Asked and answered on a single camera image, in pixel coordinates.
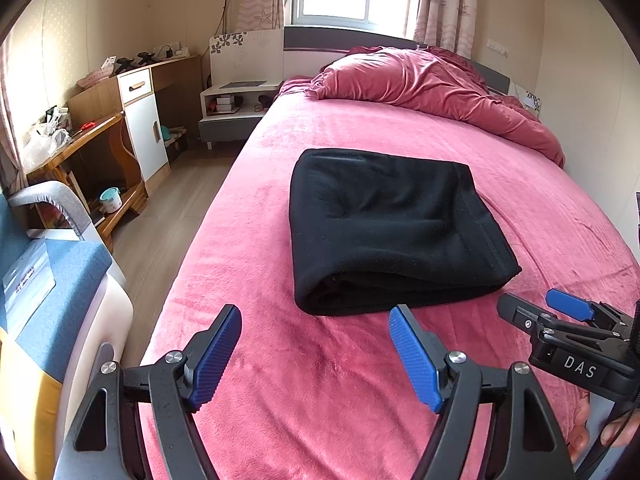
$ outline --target pink fleece bedsheet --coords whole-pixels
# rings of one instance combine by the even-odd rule
[[[613,225],[556,164],[466,123],[369,102],[279,97],[211,205],[166,300],[143,363],[180,349],[225,303],[242,335],[195,420],[221,479],[410,478],[436,416],[421,404],[388,333],[388,313],[314,317],[293,300],[289,181],[301,152],[342,147],[468,164],[523,271],[504,290],[414,309],[449,349],[483,365],[526,360],[527,337],[500,320],[502,292],[543,304],[562,288],[627,312],[640,268]],[[580,392],[539,370],[565,432]],[[475,478],[482,410],[465,479]],[[167,478],[149,410],[154,477]]]

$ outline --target wooden floor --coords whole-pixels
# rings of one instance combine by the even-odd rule
[[[131,213],[113,232],[113,257],[127,278],[134,311],[123,366],[140,363],[184,255],[242,144],[184,152],[142,214]]]

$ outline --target bed headboard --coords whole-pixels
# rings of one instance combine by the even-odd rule
[[[321,67],[340,59],[354,46],[393,46],[416,49],[424,45],[368,30],[319,25],[287,25],[284,28],[284,79],[295,75],[315,75]],[[510,79],[507,76],[480,63],[474,61],[472,63],[491,90],[501,94],[509,93]]]

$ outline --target power outlet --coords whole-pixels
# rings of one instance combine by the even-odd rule
[[[507,57],[509,55],[508,49],[505,46],[498,43],[497,41],[487,40],[486,46],[489,47],[491,50],[495,50],[498,54],[502,54],[504,57]]]
[[[171,50],[174,51],[174,56],[175,56],[175,53],[178,52],[181,48],[180,41],[169,43],[168,46],[171,48]],[[167,51],[167,45],[154,47],[154,54],[156,54],[156,57],[160,60],[166,59],[166,51]]]

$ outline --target wall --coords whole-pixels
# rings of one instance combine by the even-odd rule
[[[544,0],[478,0],[471,57],[533,91],[538,82],[544,22]],[[487,40],[505,46],[509,56],[489,49]]]
[[[26,131],[47,108],[78,92],[76,81],[108,56],[151,48],[148,0],[33,0],[10,37],[8,99]]]
[[[640,66],[598,0],[545,0],[536,93],[567,172],[640,258]]]
[[[150,0],[151,40],[153,47],[180,41],[192,54],[202,55],[209,47],[225,0]],[[229,0],[230,20],[238,9],[238,0]],[[202,59],[202,68],[209,74],[209,57]]]

